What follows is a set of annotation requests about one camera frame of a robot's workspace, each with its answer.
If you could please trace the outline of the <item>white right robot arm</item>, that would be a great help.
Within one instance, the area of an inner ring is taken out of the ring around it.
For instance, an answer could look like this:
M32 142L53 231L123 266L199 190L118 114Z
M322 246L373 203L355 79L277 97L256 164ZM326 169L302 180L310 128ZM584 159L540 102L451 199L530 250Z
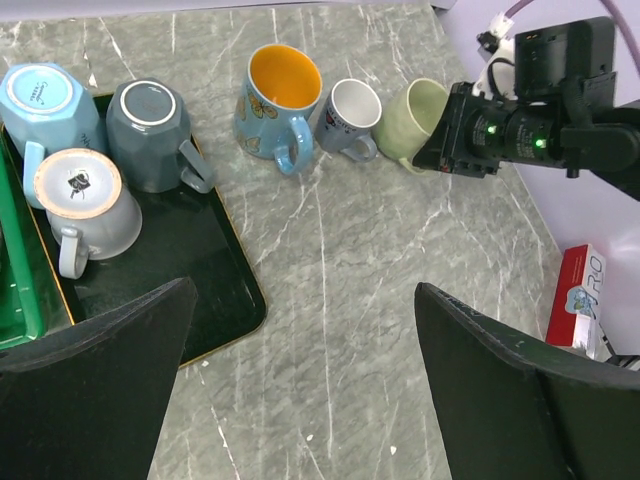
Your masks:
M483 178L501 163L587 170L639 197L639 104L614 106L615 27L600 16L519 33L514 98L458 82L431 137L408 165Z

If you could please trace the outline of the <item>green plastic bin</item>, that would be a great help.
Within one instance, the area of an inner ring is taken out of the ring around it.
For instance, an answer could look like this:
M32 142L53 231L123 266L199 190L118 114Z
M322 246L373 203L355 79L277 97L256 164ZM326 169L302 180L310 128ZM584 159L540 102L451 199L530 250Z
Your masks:
M28 343L73 324L47 248L44 215L22 189L22 157L1 130L1 348Z

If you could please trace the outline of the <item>light green mug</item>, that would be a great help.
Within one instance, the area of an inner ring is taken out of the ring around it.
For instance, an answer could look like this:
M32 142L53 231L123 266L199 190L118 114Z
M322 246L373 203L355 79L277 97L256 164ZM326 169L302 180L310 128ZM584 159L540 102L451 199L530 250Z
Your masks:
M383 107L372 130L378 151L410 173L425 175L412 159L433 134L448 97L448 91L429 78L416 79L402 88Z

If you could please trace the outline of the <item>lavender blue small mug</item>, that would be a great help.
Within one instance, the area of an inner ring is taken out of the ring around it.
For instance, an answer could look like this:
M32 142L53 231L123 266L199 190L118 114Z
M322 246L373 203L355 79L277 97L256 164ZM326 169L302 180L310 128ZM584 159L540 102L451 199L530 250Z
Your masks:
M342 79L332 87L321 109L315 139L325 152L369 162L378 152L371 130L381 115L381 101L369 85L358 79Z

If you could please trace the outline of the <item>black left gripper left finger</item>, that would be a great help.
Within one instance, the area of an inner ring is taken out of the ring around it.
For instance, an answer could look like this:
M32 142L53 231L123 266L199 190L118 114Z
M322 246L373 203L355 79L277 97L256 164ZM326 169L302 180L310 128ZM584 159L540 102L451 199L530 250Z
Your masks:
M2 478L147 478L196 300L174 279L2 351Z

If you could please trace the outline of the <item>white paper tag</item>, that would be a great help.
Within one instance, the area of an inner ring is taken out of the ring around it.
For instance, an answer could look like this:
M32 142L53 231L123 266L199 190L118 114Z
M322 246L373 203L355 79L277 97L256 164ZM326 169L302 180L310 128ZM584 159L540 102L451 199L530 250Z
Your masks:
M600 296L606 260L591 245L565 250L545 342L591 360L602 339Z

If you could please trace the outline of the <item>black tray gold rim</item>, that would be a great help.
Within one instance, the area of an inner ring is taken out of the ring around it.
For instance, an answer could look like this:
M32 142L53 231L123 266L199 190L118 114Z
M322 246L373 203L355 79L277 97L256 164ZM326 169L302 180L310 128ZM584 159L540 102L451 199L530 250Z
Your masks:
M176 278L188 277L198 299L182 365L257 331L267 306L217 191L179 187L134 195L143 215L141 233L125 253L92 260L78 280L58 273L59 247L49 223L44 232L73 324L114 310Z

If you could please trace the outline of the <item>white grey mug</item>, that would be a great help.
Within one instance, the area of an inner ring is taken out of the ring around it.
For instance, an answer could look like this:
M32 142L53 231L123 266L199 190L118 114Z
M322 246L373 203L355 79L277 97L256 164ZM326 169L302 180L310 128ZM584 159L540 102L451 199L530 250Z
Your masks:
M58 271L77 280L90 260L128 250L143 225L141 208L106 155L71 148L48 156L37 168L34 192L58 243Z

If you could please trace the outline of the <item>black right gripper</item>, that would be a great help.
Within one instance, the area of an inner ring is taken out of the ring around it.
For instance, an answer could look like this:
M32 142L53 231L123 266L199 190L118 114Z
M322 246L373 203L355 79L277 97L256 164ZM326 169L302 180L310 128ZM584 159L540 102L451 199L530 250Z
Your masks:
M411 166L472 178L497 174L503 162L562 169L561 127L553 104L487 99L457 82Z

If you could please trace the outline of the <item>dark grey faceted mug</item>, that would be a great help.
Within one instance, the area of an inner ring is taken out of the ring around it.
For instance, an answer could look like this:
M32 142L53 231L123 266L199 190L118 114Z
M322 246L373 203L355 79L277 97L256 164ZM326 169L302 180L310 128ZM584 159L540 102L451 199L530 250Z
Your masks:
M111 158L128 185L162 193L186 185L206 194L213 167L191 141L189 113L180 94L156 78L119 85L108 106Z

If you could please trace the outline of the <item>blue butterfly mug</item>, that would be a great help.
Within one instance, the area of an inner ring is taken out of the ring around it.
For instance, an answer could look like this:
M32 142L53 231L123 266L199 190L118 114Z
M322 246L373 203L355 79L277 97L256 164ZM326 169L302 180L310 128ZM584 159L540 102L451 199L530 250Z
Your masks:
M248 154L273 160L281 173L300 173L313 160L309 119L322 94L316 64L284 44L251 56L233 117L233 132Z

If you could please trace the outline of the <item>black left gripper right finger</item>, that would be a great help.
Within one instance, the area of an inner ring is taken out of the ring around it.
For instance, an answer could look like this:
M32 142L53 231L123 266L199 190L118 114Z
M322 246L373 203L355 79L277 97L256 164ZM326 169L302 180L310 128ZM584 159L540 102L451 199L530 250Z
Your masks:
M453 478L638 478L638 372L548 345L430 283L414 309Z

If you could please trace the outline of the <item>light blue faceted mug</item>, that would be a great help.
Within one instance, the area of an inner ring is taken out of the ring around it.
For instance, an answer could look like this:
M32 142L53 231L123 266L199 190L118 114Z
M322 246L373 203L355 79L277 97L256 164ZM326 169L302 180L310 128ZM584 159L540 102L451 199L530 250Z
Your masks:
M104 122L88 90L53 63L11 67L1 83L1 119L23 158L22 188L39 209L35 172L47 156L69 148L108 152Z

